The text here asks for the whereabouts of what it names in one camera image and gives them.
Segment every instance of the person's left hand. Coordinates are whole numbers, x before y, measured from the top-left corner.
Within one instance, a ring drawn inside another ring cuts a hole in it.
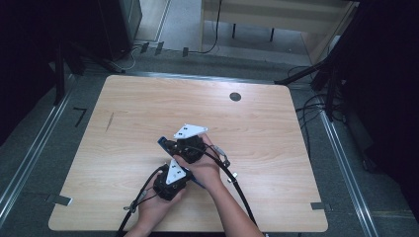
[[[146,196],[142,199],[145,200],[145,202],[138,206],[138,221],[132,226],[130,231],[126,234],[126,237],[148,236],[154,227],[163,220],[170,207],[179,202],[185,194],[186,190],[182,189],[170,201],[159,196],[153,197],[156,195],[156,192],[152,187],[159,174],[160,173],[157,173],[146,187],[146,190],[148,191]]]

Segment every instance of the black circular hole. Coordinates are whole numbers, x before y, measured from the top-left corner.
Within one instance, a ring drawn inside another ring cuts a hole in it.
[[[231,99],[231,101],[237,102],[237,101],[241,100],[241,96],[237,92],[233,92],[233,93],[230,94],[230,99]]]

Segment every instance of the white triangular tag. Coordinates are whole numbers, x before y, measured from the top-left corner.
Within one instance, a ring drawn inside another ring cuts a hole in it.
[[[199,135],[202,133],[207,132],[209,129],[205,126],[196,126],[196,125],[190,125],[185,124],[182,126],[181,129],[179,129],[178,132],[176,132],[173,137],[176,139],[186,139],[191,136]]]
[[[172,158],[172,160],[170,161],[169,173],[167,174],[167,178],[166,178],[166,185],[170,185],[184,178],[185,176],[186,176],[185,171],[182,170],[178,162],[176,162],[176,160]]]

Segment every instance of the table top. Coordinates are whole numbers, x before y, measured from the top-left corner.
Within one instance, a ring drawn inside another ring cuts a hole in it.
[[[241,100],[230,99],[238,93]],[[262,231],[321,232],[323,209],[287,87],[212,80],[110,76],[56,205],[52,230],[117,230],[151,173],[171,157],[157,144],[185,123],[206,126],[231,162]],[[225,185],[244,208],[224,174]],[[223,231],[207,191],[193,182],[155,231]],[[126,225],[130,229],[136,213]]]

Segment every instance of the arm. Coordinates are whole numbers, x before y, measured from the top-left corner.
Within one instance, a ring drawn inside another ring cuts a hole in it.
[[[205,134],[202,138],[204,143],[212,145]],[[247,216],[222,183],[219,176],[219,168],[212,159],[205,155],[194,164],[188,164],[180,156],[175,156],[174,158],[179,165],[190,169],[195,178],[206,187],[218,210],[226,236],[263,236],[258,227],[250,220],[249,216]]]
[[[158,174],[156,174],[148,184],[146,189],[149,190],[144,199],[151,198],[156,195],[154,189],[151,188],[157,178],[157,175]],[[171,201],[156,196],[141,203],[138,206],[138,221],[132,226],[130,231],[126,234],[126,237],[148,236],[154,227],[163,220],[170,208],[181,200],[185,191],[185,189],[180,190]]]

